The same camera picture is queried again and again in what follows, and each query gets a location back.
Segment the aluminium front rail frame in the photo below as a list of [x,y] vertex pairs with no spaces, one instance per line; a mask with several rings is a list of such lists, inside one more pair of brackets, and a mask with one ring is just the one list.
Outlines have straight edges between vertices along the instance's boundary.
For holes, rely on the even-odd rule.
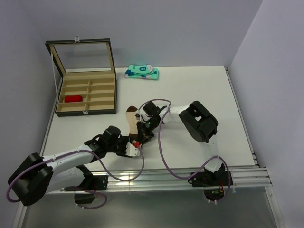
[[[210,93],[216,86],[223,92],[223,96],[214,101],[208,101],[211,107],[226,105],[226,113],[233,119],[236,128],[235,136],[240,143],[245,145],[243,153],[230,151],[226,160],[234,159],[230,167],[234,184],[223,203],[215,206],[206,202],[202,203],[200,215],[206,219],[199,224],[200,227],[210,227],[211,217],[227,206],[228,209],[221,213],[224,227],[250,228],[265,227],[266,220],[273,228],[286,226],[280,207],[273,191],[273,185],[266,168],[254,165],[246,165],[249,156],[255,157],[250,138],[238,106],[238,101],[230,80],[227,69],[223,66],[190,66],[190,67],[161,67],[161,81],[168,85],[171,83],[170,76],[176,76],[179,84],[171,89],[161,92],[161,96],[176,95],[177,91],[184,86],[201,88],[203,93]],[[185,181],[179,180],[165,169],[159,155],[145,158],[145,169],[141,176],[132,182],[109,180],[109,193],[141,194],[145,192],[168,192],[173,193],[191,191],[192,187]]]

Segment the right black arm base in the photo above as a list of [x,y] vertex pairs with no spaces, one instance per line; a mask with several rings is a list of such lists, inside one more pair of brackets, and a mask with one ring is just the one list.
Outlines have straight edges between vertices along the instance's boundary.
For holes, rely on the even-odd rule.
[[211,201],[218,201],[224,198],[225,188],[233,185],[230,172],[224,171],[219,178],[214,173],[199,172],[188,180],[194,188],[202,187],[204,196]]

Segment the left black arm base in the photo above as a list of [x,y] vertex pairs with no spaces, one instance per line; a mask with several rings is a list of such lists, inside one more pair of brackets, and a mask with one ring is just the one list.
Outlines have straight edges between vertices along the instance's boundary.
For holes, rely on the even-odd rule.
[[[64,191],[73,191],[75,204],[85,209],[96,209],[107,203],[107,196],[102,191],[107,189],[108,176],[86,177],[78,186],[65,187]],[[103,198],[104,201],[98,206],[90,206],[97,199]]]

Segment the black compartment organizer box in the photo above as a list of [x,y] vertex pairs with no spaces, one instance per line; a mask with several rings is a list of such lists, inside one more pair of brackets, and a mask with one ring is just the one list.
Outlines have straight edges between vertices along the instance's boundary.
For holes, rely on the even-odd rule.
[[[117,78],[111,41],[102,39],[50,40],[53,73],[62,78],[57,88],[59,117],[115,114]],[[67,95],[81,95],[82,102],[65,103]]]

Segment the teal patterned folded socks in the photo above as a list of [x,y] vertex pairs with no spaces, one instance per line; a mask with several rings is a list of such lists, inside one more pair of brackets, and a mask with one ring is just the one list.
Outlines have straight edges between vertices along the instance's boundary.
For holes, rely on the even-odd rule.
[[125,78],[158,80],[159,70],[152,65],[129,65],[124,74]]

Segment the beige brown striped sock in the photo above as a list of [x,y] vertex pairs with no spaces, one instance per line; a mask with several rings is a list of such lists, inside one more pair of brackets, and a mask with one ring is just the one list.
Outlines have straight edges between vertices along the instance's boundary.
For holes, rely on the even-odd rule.
[[126,110],[126,119],[129,125],[129,136],[133,140],[138,140],[138,129],[137,123],[139,120],[136,118],[136,113],[138,109],[135,106],[129,106]]

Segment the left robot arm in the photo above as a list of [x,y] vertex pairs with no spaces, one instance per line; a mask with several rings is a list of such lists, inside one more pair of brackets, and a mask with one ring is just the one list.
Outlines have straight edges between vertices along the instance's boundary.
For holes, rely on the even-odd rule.
[[30,154],[8,179],[9,202],[31,206],[46,193],[58,190],[93,191],[98,182],[86,164],[104,158],[108,153],[127,156],[130,136],[121,135],[119,128],[109,126],[82,145],[50,156]]

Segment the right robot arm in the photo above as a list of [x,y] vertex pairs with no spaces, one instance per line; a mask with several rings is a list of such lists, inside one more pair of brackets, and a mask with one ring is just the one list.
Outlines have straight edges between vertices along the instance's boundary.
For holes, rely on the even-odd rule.
[[190,105],[172,107],[171,101],[167,106],[158,107],[154,104],[154,99],[142,104],[136,113],[140,118],[140,111],[144,110],[147,114],[147,120],[140,120],[137,125],[139,144],[149,142],[153,137],[153,131],[158,129],[158,146],[163,164],[169,173],[176,178],[186,179],[175,174],[166,163],[161,147],[161,125],[171,122],[183,123],[190,136],[206,147],[204,157],[207,159],[199,170],[191,174],[188,178],[197,175],[201,169],[204,169],[205,178],[210,185],[216,185],[221,181],[227,164],[219,157],[217,146],[217,119],[199,102],[194,101]]

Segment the red sock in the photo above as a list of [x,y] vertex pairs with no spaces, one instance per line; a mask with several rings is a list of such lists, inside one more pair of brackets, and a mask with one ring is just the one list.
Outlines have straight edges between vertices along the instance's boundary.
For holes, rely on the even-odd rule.
[[83,98],[81,95],[67,95],[64,98],[65,103],[76,103],[76,102],[82,102]]

